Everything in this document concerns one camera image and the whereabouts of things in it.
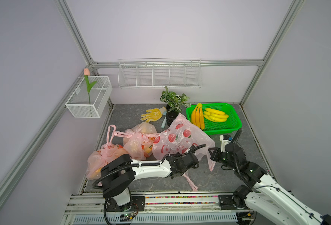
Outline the pink strawberry plastic bag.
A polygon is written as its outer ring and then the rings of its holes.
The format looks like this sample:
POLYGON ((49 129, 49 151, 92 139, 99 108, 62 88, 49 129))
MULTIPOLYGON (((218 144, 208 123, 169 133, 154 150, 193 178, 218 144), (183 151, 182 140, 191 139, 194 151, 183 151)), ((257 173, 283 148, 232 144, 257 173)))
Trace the pink strawberry plastic bag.
POLYGON ((211 160, 208 149, 215 146, 215 141, 192 124, 183 114, 179 114, 170 127, 155 138, 152 153, 155 159, 161 160, 166 154, 182 154, 192 146, 197 147, 202 144, 206 146, 197 150, 195 156, 198 160, 206 156, 209 170, 213 171, 215 162, 211 160))

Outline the pale yellow banana bunch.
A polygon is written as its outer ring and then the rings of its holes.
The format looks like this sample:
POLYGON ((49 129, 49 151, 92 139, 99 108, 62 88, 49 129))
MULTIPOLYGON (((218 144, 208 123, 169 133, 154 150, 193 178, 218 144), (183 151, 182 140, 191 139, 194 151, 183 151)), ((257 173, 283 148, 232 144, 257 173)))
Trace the pale yellow banana bunch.
POLYGON ((213 122, 226 122, 229 118, 229 115, 225 114, 223 111, 212 108, 206 108, 203 114, 206 119, 213 122))

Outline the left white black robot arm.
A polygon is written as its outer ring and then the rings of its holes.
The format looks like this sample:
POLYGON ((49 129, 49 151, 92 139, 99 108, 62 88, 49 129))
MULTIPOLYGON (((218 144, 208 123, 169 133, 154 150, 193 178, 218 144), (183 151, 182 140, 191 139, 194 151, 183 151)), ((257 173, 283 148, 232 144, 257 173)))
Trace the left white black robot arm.
POLYGON ((106 224, 111 224, 106 215, 111 199, 122 211, 137 206, 133 203, 129 190, 129 185, 133 181, 153 177, 173 179, 183 176, 189 169, 199 167, 195 152, 204 147, 206 147, 205 144, 192 145, 184 153, 166 154, 161 160, 155 161, 135 160, 129 154, 124 154, 101 168, 100 178, 93 182, 92 187, 102 190, 105 199, 103 214, 106 224))

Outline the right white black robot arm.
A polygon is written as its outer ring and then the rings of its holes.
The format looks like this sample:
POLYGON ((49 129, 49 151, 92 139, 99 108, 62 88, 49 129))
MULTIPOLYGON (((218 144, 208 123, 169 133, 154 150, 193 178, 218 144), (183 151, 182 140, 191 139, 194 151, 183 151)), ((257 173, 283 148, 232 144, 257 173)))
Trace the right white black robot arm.
POLYGON ((286 191, 265 169, 248 161, 238 143, 240 135, 241 130, 238 130, 233 138, 222 136, 220 148, 208 149, 212 161, 233 170, 243 182, 221 207, 247 208, 276 225, 331 225, 330 215, 312 210, 286 191))

